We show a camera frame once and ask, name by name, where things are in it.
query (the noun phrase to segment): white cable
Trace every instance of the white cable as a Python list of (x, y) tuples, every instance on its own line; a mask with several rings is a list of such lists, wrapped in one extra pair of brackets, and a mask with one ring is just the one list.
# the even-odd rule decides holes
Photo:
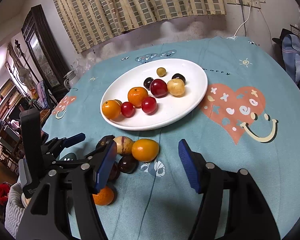
[(249, 20), (249, 17), (250, 17), (250, 11), (251, 11), (251, 6), (250, 6), (250, 8), (249, 8), (249, 16), (248, 16), (248, 19), (243, 23), (243, 24), (241, 24), (240, 25), (240, 27), (237, 29), (237, 31), (235, 32), (235, 34), (234, 34), (234, 36), (236, 36), (237, 35), (237, 32), (240, 30), (240, 28)]

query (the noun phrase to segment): oval plate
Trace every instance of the oval plate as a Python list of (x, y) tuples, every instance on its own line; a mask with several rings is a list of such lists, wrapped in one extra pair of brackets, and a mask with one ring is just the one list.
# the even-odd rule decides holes
[[(157, 75), (157, 68), (164, 67), (167, 74), (164, 77)], [(136, 109), (130, 118), (120, 115), (114, 120), (107, 119), (102, 113), (102, 105), (107, 100), (118, 99), (121, 102), (128, 101), (128, 92), (133, 87), (143, 87), (147, 77), (162, 79), (166, 83), (176, 73), (186, 78), (186, 92), (182, 97), (174, 97), (171, 94), (163, 98), (156, 98), (157, 110), (153, 114), (145, 114), (142, 109)], [(208, 87), (208, 79), (204, 70), (194, 62), (169, 58), (148, 62), (137, 66), (117, 78), (103, 94), (100, 103), (102, 117), (111, 125), (129, 131), (153, 130), (172, 124), (189, 114), (203, 99)]]

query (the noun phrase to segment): tablecloth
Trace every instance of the tablecloth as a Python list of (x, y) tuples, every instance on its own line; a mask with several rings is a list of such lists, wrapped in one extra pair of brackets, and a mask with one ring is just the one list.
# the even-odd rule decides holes
[[(123, 131), (103, 120), (100, 101), (109, 85), (126, 71), (162, 58), (187, 59), (205, 70), (209, 86), (199, 106), (178, 122), (152, 131)], [(58, 111), (61, 119), (56, 118)], [(202, 195), (190, 187), (178, 156), (183, 138), (223, 170), (250, 172), (281, 237), (300, 216), (300, 91), (249, 38), (167, 43), (102, 61), (64, 97), (43, 130), (50, 138), (86, 134), (84, 142), (65, 149), (61, 157), (74, 152), (83, 158), (108, 134), (160, 144), (154, 162), (139, 163), (133, 174), (119, 176), (113, 204), (97, 206), (109, 239), (187, 239)], [(216, 237), (225, 230), (228, 196), (225, 191)], [(80, 237), (75, 221), (72, 210), (72, 234)]]

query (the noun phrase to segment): orange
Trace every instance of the orange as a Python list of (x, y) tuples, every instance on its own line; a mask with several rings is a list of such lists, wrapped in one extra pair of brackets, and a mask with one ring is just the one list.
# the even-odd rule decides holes
[(115, 119), (121, 113), (121, 106), (114, 100), (108, 100), (102, 105), (102, 113), (108, 119)]
[(135, 107), (140, 107), (143, 99), (148, 96), (148, 91), (143, 87), (131, 88), (128, 92), (128, 101)]
[(141, 162), (150, 162), (159, 153), (159, 144), (151, 139), (140, 139), (132, 145), (133, 157)]
[(108, 186), (105, 186), (98, 194), (92, 194), (94, 203), (99, 206), (111, 204), (114, 199), (114, 192)]

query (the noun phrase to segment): curtain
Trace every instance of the curtain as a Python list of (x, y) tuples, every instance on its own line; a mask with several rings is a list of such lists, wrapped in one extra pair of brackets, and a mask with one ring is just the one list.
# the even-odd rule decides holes
[(78, 53), (126, 31), (184, 16), (226, 14), (223, 0), (53, 0)]

